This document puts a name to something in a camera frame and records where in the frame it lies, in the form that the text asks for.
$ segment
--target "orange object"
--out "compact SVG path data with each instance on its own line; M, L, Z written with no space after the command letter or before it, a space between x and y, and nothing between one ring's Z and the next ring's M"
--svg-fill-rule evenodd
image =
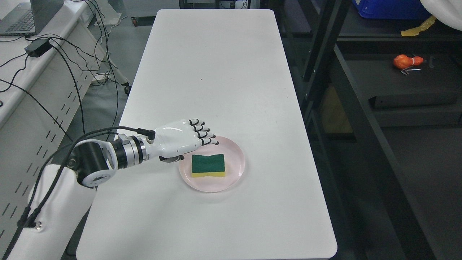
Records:
M393 60L393 65L397 67L398 69L405 69L410 66L418 66L422 62L424 62L424 59L422 59L419 56L416 56L414 58L410 58L404 54L398 55L394 60Z

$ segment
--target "robotic arm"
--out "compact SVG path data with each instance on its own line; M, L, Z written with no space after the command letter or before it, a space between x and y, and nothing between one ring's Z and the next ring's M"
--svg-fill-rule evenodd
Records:
M182 154L202 145L218 144L215 135L198 119L180 120L156 128L148 136L118 135L112 142L88 139L79 142L68 168L77 172L77 181L86 187L109 180L117 169L135 166L159 157L164 162L184 159Z
M182 154L200 146L218 144L215 135L198 119L180 120L141 132L141 136L119 134L119 138L111 142L88 139L77 143L33 225L18 228L17 240L10 244L2 260L60 259L93 202L94 186L109 180L118 169L155 157L165 162L179 161L184 159ZM58 165L44 168L31 209L39 207L58 168Z

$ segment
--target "yellow sponge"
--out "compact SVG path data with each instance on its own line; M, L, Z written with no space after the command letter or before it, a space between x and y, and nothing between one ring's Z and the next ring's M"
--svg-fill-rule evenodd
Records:
M225 157L219 155L193 155L191 177L225 177Z

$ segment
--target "blue plastic bin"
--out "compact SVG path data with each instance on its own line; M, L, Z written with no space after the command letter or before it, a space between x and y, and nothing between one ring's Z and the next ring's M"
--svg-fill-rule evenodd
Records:
M353 0L353 4L368 19L425 20L431 15L420 0Z

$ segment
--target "laptop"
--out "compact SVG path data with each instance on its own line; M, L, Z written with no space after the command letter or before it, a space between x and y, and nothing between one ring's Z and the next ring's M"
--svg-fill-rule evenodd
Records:
M19 3L0 21L0 35L39 34L63 4L64 0Z

